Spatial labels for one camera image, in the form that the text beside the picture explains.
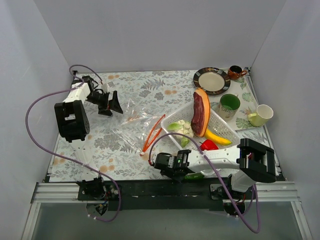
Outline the fake green leaf vegetable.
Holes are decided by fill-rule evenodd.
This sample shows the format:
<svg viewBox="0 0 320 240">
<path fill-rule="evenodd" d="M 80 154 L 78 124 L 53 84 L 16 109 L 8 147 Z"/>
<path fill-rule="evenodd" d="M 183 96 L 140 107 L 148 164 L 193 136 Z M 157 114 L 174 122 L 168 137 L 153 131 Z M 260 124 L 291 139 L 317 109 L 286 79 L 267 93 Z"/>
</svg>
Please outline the fake green leaf vegetable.
<svg viewBox="0 0 320 240">
<path fill-rule="evenodd" d="M 193 173 L 193 174 L 188 174 L 184 177 L 184 180 L 189 181 L 189 180 L 200 180 L 203 179 L 204 175 L 201 173 Z"/>
</svg>

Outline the clear zip top bag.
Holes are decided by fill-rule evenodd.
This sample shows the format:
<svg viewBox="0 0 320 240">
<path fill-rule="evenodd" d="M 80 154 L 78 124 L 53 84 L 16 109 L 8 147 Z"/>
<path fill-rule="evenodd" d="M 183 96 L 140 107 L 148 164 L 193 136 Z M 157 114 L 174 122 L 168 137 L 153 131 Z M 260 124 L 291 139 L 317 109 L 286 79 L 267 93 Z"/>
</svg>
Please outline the clear zip top bag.
<svg viewBox="0 0 320 240">
<path fill-rule="evenodd" d="M 121 103 L 123 113 L 114 112 L 111 130 L 124 142 L 125 151 L 146 155 L 149 147 L 162 132 L 165 114 L 152 113 L 146 105 L 131 98 Z"/>
</svg>

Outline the fake red bell pepper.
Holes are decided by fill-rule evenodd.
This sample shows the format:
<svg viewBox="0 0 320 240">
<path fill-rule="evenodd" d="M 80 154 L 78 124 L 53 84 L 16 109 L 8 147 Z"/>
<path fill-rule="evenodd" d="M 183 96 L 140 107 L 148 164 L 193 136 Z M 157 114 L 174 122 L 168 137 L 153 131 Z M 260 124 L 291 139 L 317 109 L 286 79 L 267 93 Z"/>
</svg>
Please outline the fake red bell pepper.
<svg viewBox="0 0 320 240">
<path fill-rule="evenodd" d="M 211 151 L 211 150 L 218 150 L 219 147 L 211 140 L 206 139 L 201 145 L 200 149 L 202 151 Z"/>
</svg>

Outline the fake cauliflower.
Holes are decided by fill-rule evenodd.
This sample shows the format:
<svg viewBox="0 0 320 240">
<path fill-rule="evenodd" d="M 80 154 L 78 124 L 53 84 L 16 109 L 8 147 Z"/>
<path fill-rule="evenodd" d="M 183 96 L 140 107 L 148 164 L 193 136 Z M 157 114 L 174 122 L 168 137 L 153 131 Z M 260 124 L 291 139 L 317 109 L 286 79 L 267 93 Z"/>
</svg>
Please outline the fake cauliflower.
<svg viewBox="0 0 320 240">
<path fill-rule="evenodd" d="M 169 124 L 167 130 L 171 133 L 178 133 L 184 135 L 174 135 L 174 137 L 179 142 L 182 148 L 186 147 L 189 144 L 189 138 L 194 137 L 194 132 L 192 130 L 191 123 L 183 119 Z"/>
</svg>

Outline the fake yellow banana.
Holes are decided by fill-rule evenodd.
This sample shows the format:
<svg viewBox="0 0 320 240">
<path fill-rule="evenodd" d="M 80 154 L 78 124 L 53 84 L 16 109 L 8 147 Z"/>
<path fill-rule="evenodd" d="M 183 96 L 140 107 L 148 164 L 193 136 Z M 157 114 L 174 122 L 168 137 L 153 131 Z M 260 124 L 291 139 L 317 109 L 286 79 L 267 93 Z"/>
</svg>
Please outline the fake yellow banana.
<svg viewBox="0 0 320 240">
<path fill-rule="evenodd" d="M 212 133 L 209 129 L 206 129 L 204 137 L 218 145 L 229 146 L 232 144 L 230 140 L 217 136 L 216 134 Z"/>
</svg>

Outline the fake orange red fruit slice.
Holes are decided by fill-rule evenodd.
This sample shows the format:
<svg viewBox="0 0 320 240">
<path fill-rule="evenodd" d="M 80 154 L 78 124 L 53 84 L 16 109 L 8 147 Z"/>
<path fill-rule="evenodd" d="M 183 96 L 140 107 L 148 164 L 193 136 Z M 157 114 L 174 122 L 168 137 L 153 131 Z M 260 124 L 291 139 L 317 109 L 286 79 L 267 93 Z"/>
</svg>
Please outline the fake orange red fruit slice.
<svg viewBox="0 0 320 240">
<path fill-rule="evenodd" d="M 193 117 L 191 128 L 198 137 L 204 137 L 210 120 L 211 105 L 207 93 L 197 88 L 193 93 Z"/>
</svg>

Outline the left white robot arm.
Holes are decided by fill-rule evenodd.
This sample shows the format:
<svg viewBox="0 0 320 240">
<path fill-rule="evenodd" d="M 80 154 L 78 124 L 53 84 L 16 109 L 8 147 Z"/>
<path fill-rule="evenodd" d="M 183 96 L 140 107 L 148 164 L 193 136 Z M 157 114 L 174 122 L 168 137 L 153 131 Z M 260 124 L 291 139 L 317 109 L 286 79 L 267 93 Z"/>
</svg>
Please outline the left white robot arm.
<svg viewBox="0 0 320 240">
<path fill-rule="evenodd" d="M 93 154 L 89 146 L 90 123 L 85 111 L 84 102 L 97 105 L 98 114 L 111 117 L 113 112 L 122 114 L 118 92 L 109 92 L 108 85 L 102 84 L 96 89 L 95 80 L 86 75 L 74 79 L 73 89 L 63 102 L 54 105 L 59 134 L 71 146 L 75 160 L 83 167 L 81 180 L 77 184 L 83 193 L 95 200 L 106 197 L 107 190 L 101 175 L 92 169 L 96 168 Z"/>
</svg>

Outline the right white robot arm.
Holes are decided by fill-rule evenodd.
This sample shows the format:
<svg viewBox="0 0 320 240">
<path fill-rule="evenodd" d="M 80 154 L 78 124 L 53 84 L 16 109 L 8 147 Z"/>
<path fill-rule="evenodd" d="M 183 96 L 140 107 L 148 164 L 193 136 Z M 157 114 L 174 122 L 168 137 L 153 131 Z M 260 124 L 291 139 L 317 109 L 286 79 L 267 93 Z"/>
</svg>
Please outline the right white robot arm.
<svg viewBox="0 0 320 240">
<path fill-rule="evenodd" d="M 160 174 L 181 182 L 190 174 L 215 175 L 217 170 L 233 169 L 228 177 L 227 195 L 237 199 L 255 183 L 274 183 L 277 180 L 275 152 L 272 148 L 249 138 L 242 138 L 238 145 L 215 150 L 180 150 L 174 156 L 159 153 L 152 157 L 151 166 Z"/>
</svg>

